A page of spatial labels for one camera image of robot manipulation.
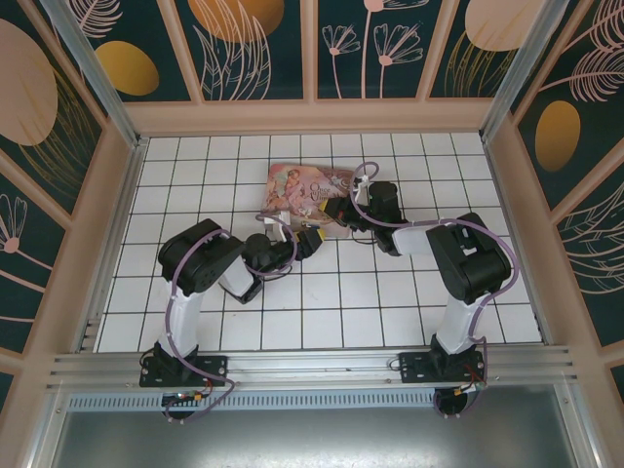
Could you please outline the pink printed tin box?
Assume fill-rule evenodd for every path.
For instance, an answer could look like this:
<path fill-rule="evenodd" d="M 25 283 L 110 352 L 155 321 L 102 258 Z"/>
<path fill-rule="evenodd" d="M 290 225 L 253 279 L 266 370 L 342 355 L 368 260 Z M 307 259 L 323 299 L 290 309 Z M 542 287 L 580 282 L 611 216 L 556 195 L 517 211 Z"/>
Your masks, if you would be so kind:
<path fill-rule="evenodd" d="M 342 227 L 321 210 L 331 198 L 348 198 L 352 170 L 330 167 L 273 164 L 268 173 L 260 211 L 263 214 L 288 214 L 293 231 L 319 227 L 327 237 L 348 238 L 350 229 Z"/>

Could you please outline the small green circuit board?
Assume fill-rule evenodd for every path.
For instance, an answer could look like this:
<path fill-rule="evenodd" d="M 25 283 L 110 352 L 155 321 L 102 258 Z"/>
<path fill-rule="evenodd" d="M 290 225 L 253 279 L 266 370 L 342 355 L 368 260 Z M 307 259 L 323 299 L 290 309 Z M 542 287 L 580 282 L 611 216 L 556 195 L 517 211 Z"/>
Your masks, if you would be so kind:
<path fill-rule="evenodd" d="M 206 393 L 199 391 L 166 393 L 162 397 L 161 406 L 193 407 L 197 406 L 206 397 Z"/>

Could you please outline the grey sheet metal panel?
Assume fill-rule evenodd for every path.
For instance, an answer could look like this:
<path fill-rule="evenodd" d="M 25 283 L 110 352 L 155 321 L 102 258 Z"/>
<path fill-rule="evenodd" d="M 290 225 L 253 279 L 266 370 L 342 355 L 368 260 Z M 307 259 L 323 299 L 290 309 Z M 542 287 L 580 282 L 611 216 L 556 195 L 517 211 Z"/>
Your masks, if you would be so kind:
<path fill-rule="evenodd" d="M 189 425 L 159 413 L 73 412 L 37 468 L 594 468 L 558 412 L 431 409 L 217 411 Z"/>

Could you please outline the aluminium mounting rail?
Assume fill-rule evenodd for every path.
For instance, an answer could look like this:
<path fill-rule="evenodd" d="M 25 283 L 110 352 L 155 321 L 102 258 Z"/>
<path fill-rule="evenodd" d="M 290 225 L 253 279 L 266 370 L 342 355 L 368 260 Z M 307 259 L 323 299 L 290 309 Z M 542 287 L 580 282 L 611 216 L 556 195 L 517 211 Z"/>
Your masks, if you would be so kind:
<path fill-rule="evenodd" d="M 400 348 L 324 351 L 228 352 L 228 377 L 241 391 L 342 388 L 395 388 L 401 385 L 391 361 Z M 45 378 L 49 391 L 122 392 L 140 390 L 140 354 L 58 355 Z M 578 370 L 564 346 L 490 345 L 487 383 L 559 384 L 574 381 Z"/>

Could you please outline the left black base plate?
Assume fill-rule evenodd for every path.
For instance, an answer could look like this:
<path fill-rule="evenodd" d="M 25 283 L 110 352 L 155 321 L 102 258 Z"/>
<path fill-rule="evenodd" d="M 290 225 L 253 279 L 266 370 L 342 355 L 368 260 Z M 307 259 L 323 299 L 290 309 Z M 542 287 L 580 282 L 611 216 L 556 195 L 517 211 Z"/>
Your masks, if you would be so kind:
<path fill-rule="evenodd" d="M 142 361 L 138 385 L 141 388 L 177 388 L 204 387 L 207 379 L 195 371 L 176 362 L 177 373 L 168 371 L 155 357 L 146 357 Z M 202 372 L 227 376 L 227 358 L 225 356 L 198 357 L 195 367 Z"/>

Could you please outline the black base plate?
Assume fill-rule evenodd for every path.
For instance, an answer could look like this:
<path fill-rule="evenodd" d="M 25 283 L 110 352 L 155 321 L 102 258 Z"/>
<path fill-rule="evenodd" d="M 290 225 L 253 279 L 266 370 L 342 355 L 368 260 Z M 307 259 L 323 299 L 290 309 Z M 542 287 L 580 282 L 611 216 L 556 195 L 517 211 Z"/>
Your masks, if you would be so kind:
<path fill-rule="evenodd" d="M 155 357 L 146 357 L 142 361 L 138 385 L 141 388 L 177 388 L 204 387 L 207 379 L 195 371 L 176 362 L 177 373 L 168 371 Z M 198 357 L 195 367 L 202 372 L 227 376 L 227 358 L 225 356 Z"/>
<path fill-rule="evenodd" d="M 474 375 L 484 380 L 485 364 L 477 350 L 438 357 L 433 352 L 405 352 L 399 354 L 399 372 L 403 383 L 467 383 Z"/>

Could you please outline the aluminium side rail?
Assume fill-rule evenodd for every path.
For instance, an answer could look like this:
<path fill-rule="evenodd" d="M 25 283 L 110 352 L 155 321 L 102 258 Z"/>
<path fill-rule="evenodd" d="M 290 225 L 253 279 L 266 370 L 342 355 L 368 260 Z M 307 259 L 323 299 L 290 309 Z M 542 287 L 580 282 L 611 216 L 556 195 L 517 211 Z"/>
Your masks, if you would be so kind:
<path fill-rule="evenodd" d="M 501 128 L 487 139 L 484 148 L 510 226 L 529 300 L 545 342 L 552 344 L 548 301 L 541 284 L 545 279 L 545 260 L 540 257 L 542 241 L 548 238 L 543 196 L 538 193 L 527 152 L 522 149 L 514 130 Z"/>
<path fill-rule="evenodd" d="M 134 200 L 135 191 L 145 154 L 147 152 L 149 138 L 141 136 L 132 152 L 130 153 L 127 166 L 121 178 L 120 187 L 112 205 L 102 241 L 97 250 L 97 262 L 87 289 L 87 295 L 80 313 L 76 333 L 71 346 L 72 354 L 79 354 L 82 350 L 83 341 L 91 323 L 99 324 L 101 314 L 105 309 L 105 301 L 109 287 L 114 276 L 114 269 L 121 251 L 126 222 L 130 216 L 131 204 Z"/>

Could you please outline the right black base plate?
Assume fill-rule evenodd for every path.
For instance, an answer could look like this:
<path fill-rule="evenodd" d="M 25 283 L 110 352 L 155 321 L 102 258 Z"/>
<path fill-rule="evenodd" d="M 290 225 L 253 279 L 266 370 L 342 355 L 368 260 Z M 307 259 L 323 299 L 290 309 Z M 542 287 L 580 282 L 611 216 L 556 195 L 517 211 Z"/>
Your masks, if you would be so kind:
<path fill-rule="evenodd" d="M 474 375 L 484 380 L 485 364 L 477 350 L 438 357 L 433 352 L 405 352 L 399 354 L 399 372 L 403 383 L 467 383 Z"/>

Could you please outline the aluminium corner post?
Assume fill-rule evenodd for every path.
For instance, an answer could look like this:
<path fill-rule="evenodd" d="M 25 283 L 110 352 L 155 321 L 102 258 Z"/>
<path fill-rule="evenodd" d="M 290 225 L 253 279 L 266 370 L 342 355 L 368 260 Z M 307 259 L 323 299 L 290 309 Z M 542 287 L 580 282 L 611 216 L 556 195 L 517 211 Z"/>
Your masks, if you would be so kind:
<path fill-rule="evenodd" d="M 484 146 L 488 146 L 495 137 L 513 101 L 546 48 L 552 35 L 552 26 L 557 26 L 560 11 L 566 8 L 567 0 L 563 1 L 564 3 L 561 3 L 560 0 L 544 0 L 527 33 L 527 38 L 505 74 L 480 128 L 481 141 Z"/>
<path fill-rule="evenodd" d="M 146 139 L 137 132 L 94 49 L 73 17 L 70 7 L 64 0 L 40 0 L 40 3 L 72 56 L 83 69 L 87 80 L 92 85 L 99 101 L 106 108 L 112 122 L 120 131 L 123 140 L 132 148 L 137 148 L 146 143 Z"/>

